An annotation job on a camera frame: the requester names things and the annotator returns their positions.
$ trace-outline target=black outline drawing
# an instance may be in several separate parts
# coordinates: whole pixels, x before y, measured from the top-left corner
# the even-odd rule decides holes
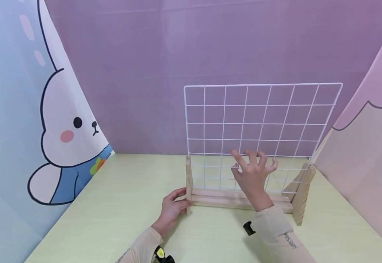
[[[46,133],[46,127],[45,127],[45,120],[44,120],[44,118],[43,118],[43,100],[44,100],[44,97],[45,97],[46,89],[47,89],[47,87],[48,87],[50,81],[52,80],[52,78],[53,78],[55,75],[57,75],[58,73],[62,72],[62,71],[64,70],[64,68],[57,69],[56,66],[55,66],[54,60],[53,60],[53,58],[52,58],[52,56],[51,56],[51,52],[50,52],[50,50],[49,50],[49,46],[48,46],[48,43],[47,43],[47,41],[46,41],[46,37],[45,37],[45,32],[44,32],[44,30],[43,30],[43,26],[42,26],[42,18],[41,18],[41,14],[40,14],[40,3],[39,3],[40,1],[41,1],[41,0],[37,0],[37,1],[36,1],[36,3],[38,4],[39,25],[40,25],[40,29],[41,29],[41,32],[42,32],[43,41],[45,42],[46,50],[47,50],[48,55],[49,55],[49,58],[50,58],[50,60],[51,60],[51,62],[52,62],[52,66],[53,66],[54,69],[55,69],[55,72],[53,72],[53,73],[50,75],[50,77],[48,78],[48,80],[46,81],[46,83],[45,83],[45,87],[44,87],[43,92],[42,92],[42,97],[41,97],[41,99],[40,99],[40,118],[41,118],[42,128],[43,128],[43,132],[42,132],[42,136],[41,136],[40,144],[41,144],[42,154],[43,154],[44,158],[46,159],[46,161],[47,161],[48,163],[43,164],[42,166],[40,166],[40,167],[39,167],[38,169],[36,169],[36,170],[33,172],[33,174],[30,176],[30,178],[29,178],[29,180],[28,180],[28,182],[27,182],[27,192],[28,192],[29,196],[31,197],[31,199],[33,199],[35,202],[37,202],[37,203],[39,203],[39,204],[41,204],[41,205],[66,205],[66,204],[72,203],[74,200],[73,200],[73,201],[69,201],[69,202],[64,202],[64,203],[48,204],[48,203],[44,203],[44,202],[41,202],[41,201],[39,201],[38,199],[36,199],[36,198],[33,196],[33,194],[31,193],[31,191],[30,191],[30,181],[32,180],[33,176],[34,176],[40,169],[42,169],[44,166],[47,166],[48,164],[50,164],[50,165],[52,165],[52,166],[55,166],[55,167],[58,167],[58,168],[70,168],[70,167],[79,166],[79,165],[81,165],[81,164],[83,164],[83,163],[87,163],[88,161],[90,161],[90,160],[96,158],[96,156],[99,156],[99,155],[100,155],[100,154],[101,154],[101,153],[102,153],[102,152],[109,146],[109,144],[108,144],[107,146],[105,146],[105,147],[103,148],[103,150],[102,150],[100,153],[98,153],[96,156],[94,156],[94,157],[91,158],[90,160],[84,161],[84,162],[82,162],[82,163],[79,163],[79,164],[76,164],[76,165],[73,165],[73,166],[59,166],[59,165],[56,165],[56,164],[52,163],[52,162],[48,159],[48,157],[46,156],[46,154],[45,154],[45,151],[44,151],[44,149],[43,149],[43,138],[44,138],[44,135],[45,135],[45,133]],[[55,188],[55,190],[58,189],[58,186],[59,186],[59,184],[60,184],[60,182],[61,182],[61,175],[62,175],[62,169],[61,169],[61,171],[60,171],[60,178],[59,178],[59,180],[58,180],[58,184],[57,184],[57,187]],[[53,193],[50,202],[52,202],[52,199],[54,198],[55,193],[56,193],[56,191]]]
[[[378,108],[379,110],[382,110],[382,107],[379,107],[379,106],[376,106],[376,105],[374,105],[372,102],[370,102],[370,100],[368,100],[364,105],[363,105],[363,107],[360,109],[360,111],[356,114],[356,116],[354,116],[354,118],[349,122],[349,124],[347,124],[344,128],[342,128],[342,129],[337,129],[337,128],[334,128],[334,127],[332,127],[332,129],[334,129],[334,130],[337,130],[337,131],[342,131],[342,130],[344,130],[344,129],[346,129],[352,122],[354,122],[354,120],[357,118],[357,116],[359,116],[360,115],[360,113],[363,111],[363,109],[366,107],[366,105],[370,105],[370,106],[372,106],[373,108]]]

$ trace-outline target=pink cheek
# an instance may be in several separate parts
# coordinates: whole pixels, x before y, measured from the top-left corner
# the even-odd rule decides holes
[[[74,139],[74,133],[71,130],[63,131],[60,139],[63,143],[69,143],[72,139]]]

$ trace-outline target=blue cartoon wall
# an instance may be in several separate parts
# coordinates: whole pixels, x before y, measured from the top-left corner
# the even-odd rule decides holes
[[[0,262],[24,262],[110,152],[46,7],[0,0]]]

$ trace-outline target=blue shirt on bunny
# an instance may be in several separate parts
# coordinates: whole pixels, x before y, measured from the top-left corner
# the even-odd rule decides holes
[[[50,204],[66,204],[74,201],[111,152],[112,147],[108,145],[99,155],[85,163],[73,167],[62,167],[60,181]]]

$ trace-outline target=wire grid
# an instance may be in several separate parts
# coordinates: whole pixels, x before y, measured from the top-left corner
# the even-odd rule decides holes
[[[288,101],[287,104],[270,104],[270,96],[271,96],[271,91],[274,91],[274,87],[279,87],[279,86],[292,86],[293,88],[291,89],[291,96],[290,100]],[[309,104],[292,104],[293,100],[293,95],[295,93],[295,88],[298,86],[316,86],[315,89],[315,94],[313,95],[313,100]],[[335,98],[332,103],[329,104],[319,104],[315,103],[315,99],[317,97],[318,91],[320,90],[321,87],[333,87],[337,89],[337,93]],[[237,87],[241,88],[241,92],[245,93],[245,99],[244,99],[244,104],[227,104],[227,89],[229,87]],[[268,91],[268,96],[266,103],[261,103],[261,104],[251,104],[248,105],[248,90],[249,87],[257,88],[257,87],[267,87],[269,88]],[[288,194],[295,194],[295,192],[286,192],[284,191],[285,186],[287,186],[289,183],[301,183],[301,182],[294,182],[293,180],[289,180],[289,175],[291,174],[290,178],[294,178],[300,171],[301,169],[298,167],[301,167],[302,164],[306,162],[305,158],[310,159],[315,155],[315,151],[318,148],[318,145],[320,143],[321,138],[324,135],[325,128],[328,124],[329,118],[332,114],[332,111],[334,110],[335,104],[337,102],[338,97],[340,96],[341,89],[343,87],[342,83],[293,83],[293,84],[249,84],[249,85],[189,85],[184,87],[184,99],[185,99],[185,120],[186,120],[186,142],[187,142],[187,147],[188,147],[188,156],[191,158],[191,165],[193,169],[193,180],[194,180],[194,187],[195,188],[206,188],[206,189],[234,189],[234,190],[240,190],[239,186],[236,183],[236,180],[232,176],[232,172],[230,172],[230,168],[232,165],[235,163],[233,157],[230,155],[230,153],[224,153],[224,142],[225,141],[237,141],[239,142],[239,153],[243,156],[242,154],[242,142],[245,141],[257,141],[257,147],[256,149],[252,150],[259,150],[259,146],[262,142],[277,142],[277,147],[275,149],[275,152],[273,155],[268,155],[267,156],[273,156],[273,157],[278,157],[281,158],[279,160],[279,168],[277,169],[276,172],[280,172],[282,177],[284,177],[285,174],[285,179],[279,179],[275,178],[274,173],[268,176],[265,184],[265,189],[269,193],[288,193]],[[187,98],[186,98],[186,91],[188,89],[204,89],[204,98],[203,98],[203,103],[202,104],[187,104]],[[207,89],[210,88],[224,88],[224,99],[223,103],[220,104],[206,104],[206,91]],[[206,122],[206,109],[207,107],[223,107],[223,122]],[[234,107],[234,106],[240,106],[243,107],[243,119],[241,122],[226,122],[225,117],[226,117],[226,107]],[[262,117],[262,122],[260,123],[245,123],[246,119],[246,109],[247,106],[264,106],[265,111],[263,113]],[[267,123],[265,122],[266,120],[266,114],[267,114],[267,109],[270,107],[277,107],[277,106],[285,106],[287,107],[287,111],[284,117],[283,122],[271,122]],[[290,111],[291,106],[308,106],[309,107],[309,113],[307,114],[307,117],[304,122],[300,123],[287,123],[286,120],[288,119],[288,114]],[[326,121],[324,123],[308,123],[309,117],[312,113],[312,109],[314,106],[329,106],[330,111],[326,117]],[[202,122],[188,122],[188,108],[189,107],[202,107]],[[202,125],[202,138],[190,138],[189,136],[189,126],[190,125]],[[221,138],[206,138],[206,126],[207,125],[222,125],[222,134]],[[241,125],[241,130],[240,130],[240,138],[227,138],[225,139],[225,125]],[[244,139],[243,138],[243,131],[244,131],[244,125],[260,125],[260,133],[259,137],[257,140],[254,139]],[[262,139],[262,134],[263,134],[263,129],[265,125],[281,125],[281,131],[279,134],[278,139]],[[282,139],[283,136],[283,131],[285,129],[286,125],[302,125],[302,132],[298,140],[284,140]],[[305,128],[307,126],[319,126],[322,127],[320,136],[318,139],[315,140],[303,140]],[[190,151],[190,141],[202,141],[203,147],[202,147],[202,152],[191,152]],[[207,152],[206,151],[206,141],[221,141],[221,150],[219,152]],[[293,155],[278,155],[279,151],[279,145],[281,142],[295,142],[297,143],[296,145],[296,150]],[[297,155],[299,146],[301,142],[311,142],[315,143],[315,147],[313,148],[312,154],[311,155]],[[226,160],[226,163],[232,164],[232,165],[224,165],[224,161]],[[196,180],[202,180],[202,183],[196,183]],[[276,186],[280,185],[279,188],[275,187],[274,189],[268,189],[268,185],[274,183]]]

